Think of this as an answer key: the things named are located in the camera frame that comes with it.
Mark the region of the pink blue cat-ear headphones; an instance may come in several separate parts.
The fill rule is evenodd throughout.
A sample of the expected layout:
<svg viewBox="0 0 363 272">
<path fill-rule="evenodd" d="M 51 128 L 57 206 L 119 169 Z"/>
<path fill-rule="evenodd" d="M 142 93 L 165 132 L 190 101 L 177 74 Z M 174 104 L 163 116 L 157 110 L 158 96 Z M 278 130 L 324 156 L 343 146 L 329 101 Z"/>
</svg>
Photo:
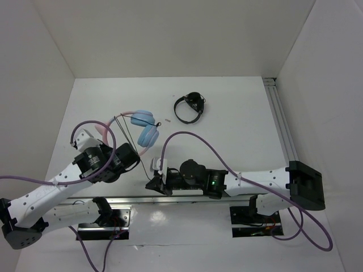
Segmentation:
<svg viewBox="0 0 363 272">
<path fill-rule="evenodd" d="M 124 128 L 119 123 L 119 117 L 122 117 L 126 126 L 126 129 L 129 135 L 126 134 Z M 138 137 L 137 144 L 143 148 L 140 152 L 138 152 L 139 156 L 142 156 L 149 148 L 151 148 L 154 143 L 156 142 L 159 131 L 158 127 L 161 125 L 160 122 L 156 123 L 153 114 L 146 110 L 135 110 L 135 111 L 127 111 L 118 114 L 111 118 L 105 125 L 110 128 L 113 122 L 117 122 L 120 130 L 122 131 L 125 139 L 134 147 L 137 151 L 136 145 L 132 141 L 132 136 L 128 130 L 127 123 L 125 121 L 125 117 L 130 118 L 130 123 L 132 125 L 143 127 L 143 131 L 141 132 L 140 136 Z"/>
</svg>

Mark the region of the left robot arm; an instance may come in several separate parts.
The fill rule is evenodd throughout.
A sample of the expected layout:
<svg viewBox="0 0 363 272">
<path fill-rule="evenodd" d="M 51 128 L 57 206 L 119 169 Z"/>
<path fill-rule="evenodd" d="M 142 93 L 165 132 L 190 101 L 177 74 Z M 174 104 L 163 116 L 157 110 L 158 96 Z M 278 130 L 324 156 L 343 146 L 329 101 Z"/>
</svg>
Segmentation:
<svg viewBox="0 0 363 272">
<path fill-rule="evenodd" d="M 69 207 L 59 204 L 98 182 L 117 181 L 139 163 L 140 156 L 128 143 L 117 149 L 104 144 L 86 148 L 48 185 L 17 199 L 1 199 L 1 229 L 5 240 L 19 250 L 60 228 L 82 223 L 106 226 L 113 211 L 105 197 Z"/>
</svg>

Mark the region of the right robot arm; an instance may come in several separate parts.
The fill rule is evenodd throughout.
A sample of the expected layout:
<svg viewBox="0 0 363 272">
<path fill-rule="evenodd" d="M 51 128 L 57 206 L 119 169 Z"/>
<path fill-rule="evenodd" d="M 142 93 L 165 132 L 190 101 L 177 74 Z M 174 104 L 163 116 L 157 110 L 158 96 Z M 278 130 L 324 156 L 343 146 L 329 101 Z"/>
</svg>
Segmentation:
<svg viewBox="0 0 363 272">
<path fill-rule="evenodd" d="M 300 161 L 290 161 L 287 167 L 275 170 L 232 174 L 208 169 L 192 159 L 176 169 L 155 158 L 151 169 L 154 177 L 145 188 L 165 196 L 176 190 L 200 190 L 211 199 L 249 196 L 247 215 L 253 222 L 294 205 L 307 211 L 326 208 L 322 174 Z"/>
</svg>

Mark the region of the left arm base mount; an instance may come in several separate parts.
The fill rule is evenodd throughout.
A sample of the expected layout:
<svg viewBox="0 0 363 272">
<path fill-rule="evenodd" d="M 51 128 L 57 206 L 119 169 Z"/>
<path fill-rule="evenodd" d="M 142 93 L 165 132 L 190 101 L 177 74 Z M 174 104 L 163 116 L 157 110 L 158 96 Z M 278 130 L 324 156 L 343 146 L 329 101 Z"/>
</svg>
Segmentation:
<svg viewBox="0 0 363 272">
<path fill-rule="evenodd" d="M 77 227 L 77 233 L 84 241 L 128 240 L 131 217 L 130 206 L 112 206 L 110 220 L 102 226 L 96 223 L 82 223 Z"/>
</svg>

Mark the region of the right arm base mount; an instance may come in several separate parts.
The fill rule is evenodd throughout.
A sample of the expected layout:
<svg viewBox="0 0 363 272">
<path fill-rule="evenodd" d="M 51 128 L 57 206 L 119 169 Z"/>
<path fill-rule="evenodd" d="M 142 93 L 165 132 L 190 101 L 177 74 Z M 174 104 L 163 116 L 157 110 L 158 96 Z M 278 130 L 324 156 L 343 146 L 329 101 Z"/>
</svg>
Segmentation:
<svg viewBox="0 0 363 272">
<path fill-rule="evenodd" d="M 276 236 L 284 235 L 278 212 L 270 216 L 250 215 L 247 206 L 231 206 L 230 219 L 233 238 L 270 236 L 271 231 Z"/>
</svg>

